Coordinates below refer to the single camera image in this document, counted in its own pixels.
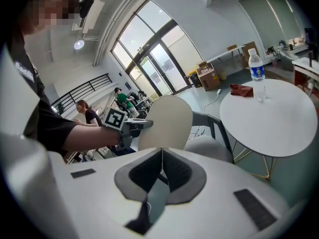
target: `white chair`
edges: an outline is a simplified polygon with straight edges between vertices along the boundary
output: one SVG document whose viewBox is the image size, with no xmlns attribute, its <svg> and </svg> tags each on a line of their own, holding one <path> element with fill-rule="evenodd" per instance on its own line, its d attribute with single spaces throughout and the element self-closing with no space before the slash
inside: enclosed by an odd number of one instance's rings
<svg viewBox="0 0 319 239">
<path fill-rule="evenodd" d="M 216 141 L 215 128 L 214 125 L 217 125 L 220 133 L 223 137 L 225 146 Z M 196 154 L 219 159 L 229 163 L 234 162 L 234 157 L 230 147 L 229 139 L 225 130 L 225 127 L 221 120 L 206 114 L 201 114 L 193 112 L 193 126 L 208 126 L 210 127 L 211 136 L 201 135 L 195 137 L 192 140 L 189 140 L 184 150 L 194 152 Z"/>
</svg>

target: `black sleeve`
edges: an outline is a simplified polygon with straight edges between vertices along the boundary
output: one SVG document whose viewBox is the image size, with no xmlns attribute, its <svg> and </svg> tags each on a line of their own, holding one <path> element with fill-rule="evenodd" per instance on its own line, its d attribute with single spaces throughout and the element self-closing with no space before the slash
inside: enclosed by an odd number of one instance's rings
<svg viewBox="0 0 319 239">
<path fill-rule="evenodd" d="M 91 120 L 96 119 L 95 118 L 95 112 L 93 110 L 87 110 L 85 113 L 85 119 L 87 124 L 91 124 Z"/>
<path fill-rule="evenodd" d="M 53 111 L 39 77 L 37 77 L 37 89 L 40 97 L 37 139 L 47 150 L 63 154 L 62 146 L 76 123 L 62 118 Z"/>
</svg>

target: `headphones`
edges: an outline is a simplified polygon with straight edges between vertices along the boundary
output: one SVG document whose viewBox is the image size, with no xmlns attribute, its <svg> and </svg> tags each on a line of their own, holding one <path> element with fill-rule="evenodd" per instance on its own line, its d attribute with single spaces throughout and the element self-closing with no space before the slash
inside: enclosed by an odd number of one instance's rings
<svg viewBox="0 0 319 239">
<path fill-rule="evenodd" d="M 85 18 L 89 13 L 89 10 L 93 4 L 94 0 L 82 0 L 79 2 L 79 14 L 81 18 Z"/>
</svg>

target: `man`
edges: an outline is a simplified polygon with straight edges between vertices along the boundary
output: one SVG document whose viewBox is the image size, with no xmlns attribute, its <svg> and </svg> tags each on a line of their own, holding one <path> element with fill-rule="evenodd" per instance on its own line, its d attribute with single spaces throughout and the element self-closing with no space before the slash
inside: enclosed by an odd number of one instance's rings
<svg viewBox="0 0 319 239">
<path fill-rule="evenodd" d="M 115 92 L 115 96 L 116 96 L 117 101 L 119 101 L 120 104 L 122 104 L 131 113 L 130 114 L 131 118 L 136 118 L 139 115 L 139 113 L 135 109 L 134 105 L 131 103 L 133 98 L 128 97 L 127 95 L 121 93 L 120 88 L 115 88 L 114 92 Z"/>
<path fill-rule="evenodd" d="M 79 0 L 29 0 L 12 28 L 6 45 L 21 76 L 40 97 L 24 135 L 37 139 L 47 150 L 85 151 L 119 142 L 119 133 L 106 127 L 77 125 L 62 118 L 51 108 L 44 93 L 44 85 L 24 49 L 24 37 L 37 33 L 60 19 L 66 19 L 78 11 Z"/>
</svg>

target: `water bottle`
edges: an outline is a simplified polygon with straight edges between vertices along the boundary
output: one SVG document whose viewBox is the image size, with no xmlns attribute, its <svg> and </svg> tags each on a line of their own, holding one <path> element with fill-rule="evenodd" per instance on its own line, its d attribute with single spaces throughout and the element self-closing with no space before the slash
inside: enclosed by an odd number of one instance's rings
<svg viewBox="0 0 319 239">
<path fill-rule="evenodd" d="M 251 78 L 254 81 L 254 97 L 263 102 L 266 98 L 266 88 L 264 84 L 265 73 L 263 61 L 257 55 L 255 49 L 249 49 L 248 53 L 250 55 L 248 65 L 250 67 Z"/>
</svg>

